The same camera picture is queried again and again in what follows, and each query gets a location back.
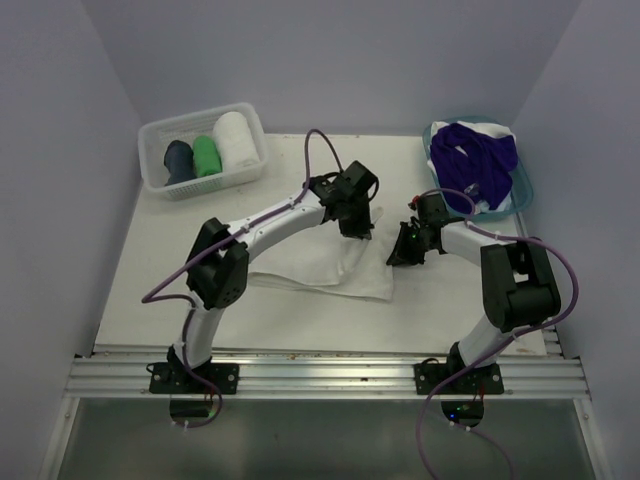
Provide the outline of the white towel pile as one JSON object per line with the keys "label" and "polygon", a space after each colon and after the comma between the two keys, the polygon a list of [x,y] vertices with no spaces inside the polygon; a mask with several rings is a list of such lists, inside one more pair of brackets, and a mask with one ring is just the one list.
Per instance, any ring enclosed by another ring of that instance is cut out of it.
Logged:
{"label": "white towel pile", "polygon": [[374,208],[371,216],[369,240],[342,236],[334,222],[287,238],[251,263],[249,284],[389,302],[394,290],[393,271],[386,264],[391,235],[382,208]]}

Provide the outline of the dark blue towel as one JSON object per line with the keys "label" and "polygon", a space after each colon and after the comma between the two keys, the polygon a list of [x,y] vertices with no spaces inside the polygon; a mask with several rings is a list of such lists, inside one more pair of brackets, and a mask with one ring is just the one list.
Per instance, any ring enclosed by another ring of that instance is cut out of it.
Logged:
{"label": "dark blue towel", "polygon": [[193,150],[186,142],[172,141],[167,146],[163,163],[169,172],[166,186],[184,183],[196,178]]}

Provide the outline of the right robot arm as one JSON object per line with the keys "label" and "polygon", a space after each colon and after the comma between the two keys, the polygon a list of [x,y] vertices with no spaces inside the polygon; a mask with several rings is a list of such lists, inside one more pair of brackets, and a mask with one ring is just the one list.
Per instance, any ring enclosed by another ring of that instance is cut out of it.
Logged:
{"label": "right robot arm", "polygon": [[456,255],[481,270],[483,316],[447,356],[445,379],[468,392],[481,380],[480,368],[495,363],[507,340],[538,327],[560,312],[561,299],[548,258],[538,240],[508,237],[452,215],[438,193],[416,196],[414,215],[400,224],[389,266],[422,264],[430,251]]}

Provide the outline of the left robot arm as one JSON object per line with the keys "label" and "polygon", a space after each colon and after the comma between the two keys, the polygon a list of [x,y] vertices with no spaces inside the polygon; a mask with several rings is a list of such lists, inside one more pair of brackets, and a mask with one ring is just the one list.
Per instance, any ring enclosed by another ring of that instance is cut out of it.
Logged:
{"label": "left robot arm", "polygon": [[243,220],[205,222],[187,262],[190,291],[187,319],[167,360],[172,379],[185,392],[201,390],[208,379],[211,347],[225,310],[244,294],[252,261],[306,229],[336,221],[342,236],[370,239],[370,191],[379,179],[358,161],[346,170],[310,178],[303,190]]}

